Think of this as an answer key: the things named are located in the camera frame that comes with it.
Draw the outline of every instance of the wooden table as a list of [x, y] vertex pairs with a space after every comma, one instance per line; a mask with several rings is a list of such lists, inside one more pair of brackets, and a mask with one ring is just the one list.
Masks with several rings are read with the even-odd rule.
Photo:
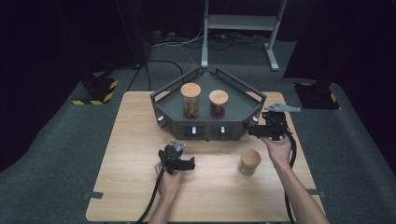
[[[89, 221], [136, 221], [145, 211], [156, 181], [158, 151], [174, 137], [157, 123], [147, 91], [126, 92], [108, 141], [86, 218]], [[282, 94], [265, 92], [264, 106], [285, 104]], [[288, 124], [297, 142], [293, 170], [307, 189], [315, 183], [289, 113]], [[181, 159], [195, 157], [195, 170], [183, 175], [169, 221], [287, 221], [284, 190], [265, 144], [244, 134], [238, 141], [179, 141], [186, 145]], [[251, 177], [240, 175], [242, 151], [256, 149], [262, 163]], [[149, 220], [156, 200], [145, 220]], [[319, 196], [314, 196], [321, 205]]]

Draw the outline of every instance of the dark background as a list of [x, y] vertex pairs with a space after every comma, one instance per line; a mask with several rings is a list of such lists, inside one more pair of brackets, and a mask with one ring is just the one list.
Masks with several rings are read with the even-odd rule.
[[[146, 31], [193, 37], [202, 24], [203, 2], [143, 1], [139, 24]], [[210, 11], [275, 15], [279, 1], [228, 3], [211, 1]], [[289, 0], [277, 36], [299, 40], [285, 77], [321, 79], [337, 66], [334, 82], [343, 88], [394, 172], [395, 15], [392, 0]], [[87, 71], [141, 63], [137, 58], [143, 53], [134, 55], [138, 49], [131, 48], [134, 31], [125, 31], [122, 18], [134, 20], [121, 17], [111, 0], [0, 2], [0, 170], [28, 150]], [[338, 55], [346, 59], [335, 63]]]

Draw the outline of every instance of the jar lid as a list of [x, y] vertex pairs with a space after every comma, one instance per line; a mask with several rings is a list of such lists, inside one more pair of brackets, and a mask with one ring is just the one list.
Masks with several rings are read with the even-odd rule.
[[262, 156], [256, 150], [248, 149], [243, 152], [242, 161], [246, 166], [254, 168], [262, 162]]
[[228, 94], [225, 91], [212, 91], [209, 94], [210, 101], [215, 105], [223, 105], [228, 101]]
[[186, 83], [180, 91], [185, 97], [197, 97], [201, 93], [201, 87], [195, 83]]

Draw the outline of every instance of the gray carpet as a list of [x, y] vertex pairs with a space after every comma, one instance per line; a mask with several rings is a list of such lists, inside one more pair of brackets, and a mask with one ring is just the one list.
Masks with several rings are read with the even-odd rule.
[[[210, 42], [222, 48], [224, 44]], [[216, 66], [260, 91], [281, 92], [288, 105], [301, 106], [292, 83], [282, 80], [295, 43], [276, 41], [280, 70], [272, 72], [262, 44], [234, 44], [209, 50], [209, 70]], [[200, 49], [152, 49], [151, 60], [177, 63], [184, 72], [198, 67]], [[130, 91], [148, 91], [146, 67]], [[151, 89], [180, 76], [171, 63], [149, 62]], [[89, 193], [99, 172], [122, 95], [136, 70], [120, 68], [107, 105], [71, 105], [70, 100], [41, 130], [29, 151], [0, 174], [0, 223], [90, 223], [85, 218]], [[337, 85], [331, 86], [342, 109], [303, 110], [291, 114], [312, 176], [326, 197], [322, 202], [331, 223], [394, 223], [396, 179], [375, 143]], [[81, 91], [77, 86], [71, 98]]]

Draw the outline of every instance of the human hand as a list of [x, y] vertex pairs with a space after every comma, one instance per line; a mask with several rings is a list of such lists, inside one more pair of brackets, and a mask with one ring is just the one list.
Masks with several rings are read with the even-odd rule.
[[270, 159], [276, 169], [284, 165], [289, 165], [291, 141], [286, 134], [283, 134], [282, 139], [279, 141], [274, 141], [268, 137], [261, 137], [260, 139], [267, 145]]
[[[155, 165], [155, 172], [157, 173], [157, 176], [161, 172], [162, 166], [163, 165], [161, 162], [158, 162]], [[174, 200], [175, 196], [177, 195], [183, 173], [183, 171], [175, 171], [173, 175], [170, 175], [166, 171], [163, 172], [163, 178], [158, 189], [163, 200]]]

